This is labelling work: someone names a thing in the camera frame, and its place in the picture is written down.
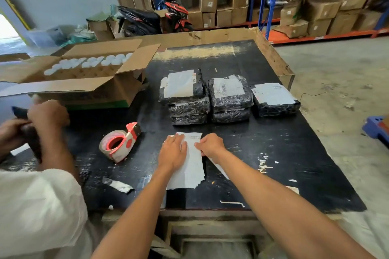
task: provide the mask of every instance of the plastic bag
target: plastic bag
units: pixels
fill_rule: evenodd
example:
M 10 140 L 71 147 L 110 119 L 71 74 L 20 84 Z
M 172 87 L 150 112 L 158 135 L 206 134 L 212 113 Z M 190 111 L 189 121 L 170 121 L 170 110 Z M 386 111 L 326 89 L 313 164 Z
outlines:
M 301 106 L 301 103 L 279 83 L 255 85 L 252 92 L 261 117 L 295 114 Z
M 184 117 L 170 117 L 173 125 L 192 125 L 192 124 L 204 124 L 207 123 L 208 115 L 190 115 Z
M 171 117 L 184 117 L 190 115 L 208 114 L 211 111 L 211 101 L 205 87 L 205 96 L 193 102 L 172 104 L 169 106 Z
M 240 122 L 250 118 L 250 108 L 242 110 L 226 110 L 224 112 L 213 113 L 212 122 L 214 123 L 233 123 Z
M 170 73 L 161 80 L 159 88 L 159 102 L 175 104 L 192 102 L 205 96 L 203 75 L 201 70 L 187 70 Z
M 253 106 L 252 92 L 245 77 L 231 75 L 208 81 L 211 106 L 214 113 L 245 109 Z

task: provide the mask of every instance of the black table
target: black table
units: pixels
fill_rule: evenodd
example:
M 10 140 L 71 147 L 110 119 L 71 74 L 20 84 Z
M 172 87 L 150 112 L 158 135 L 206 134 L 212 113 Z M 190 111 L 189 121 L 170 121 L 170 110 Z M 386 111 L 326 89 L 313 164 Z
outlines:
M 217 133 L 224 139 L 226 148 L 252 168 L 259 169 L 260 162 L 265 160 L 270 167 L 266 175 L 286 186 L 297 187 L 299 194 L 322 212 L 366 210 L 300 112 L 283 118 L 260 118 L 252 113 L 249 121 L 233 124 L 171 125 L 167 108 L 158 103 L 160 80 L 170 72 L 201 68 L 204 80 L 239 74 L 246 77 L 250 85 L 279 82 L 254 41 L 170 50 L 170 55 L 158 54 L 150 62 L 146 69 L 150 86 L 138 93 L 130 108 L 71 112 L 71 125 L 66 129 L 66 138 L 79 168 L 91 171 L 84 186 L 85 200 L 90 210 L 107 209 L 109 205 L 121 209 L 128 207 L 156 169 L 163 140 L 177 131 L 202 132 L 203 136 Z M 191 55 L 183 57 L 184 50 L 187 50 L 186 54 L 191 51 Z M 215 52 L 212 50 L 218 50 L 219 54 L 213 56 Z M 27 96 L 0 99 L 0 119 L 11 116 L 8 112 L 11 104 L 28 103 Z M 115 129 L 125 129 L 125 124 L 134 121 L 139 122 L 143 134 L 127 160 L 115 165 L 99 151 L 98 144 L 105 134 Z M 167 191 L 166 209 L 250 209 L 232 182 L 226 180 L 207 158 L 203 158 L 203 167 L 205 180 L 198 187 Z M 17 155 L 2 168 L 34 168 L 32 152 L 28 150 Z M 130 184 L 135 190 L 127 195 L 118 192 L 102 184 L 103 177 Z M 220 201 L 241 202 L 245 208 Z

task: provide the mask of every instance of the red tape dispenser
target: red tape dispenser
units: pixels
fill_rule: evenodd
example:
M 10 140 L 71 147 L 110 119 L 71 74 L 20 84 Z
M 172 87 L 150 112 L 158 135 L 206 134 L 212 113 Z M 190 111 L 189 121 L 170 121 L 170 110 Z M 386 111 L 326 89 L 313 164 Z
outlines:
M 100 151 L 116 163 L 127 157 L 141 133 L 138 122 L 127 124 L 126 128 L 128 132 L 114 130 L 100 141 Z

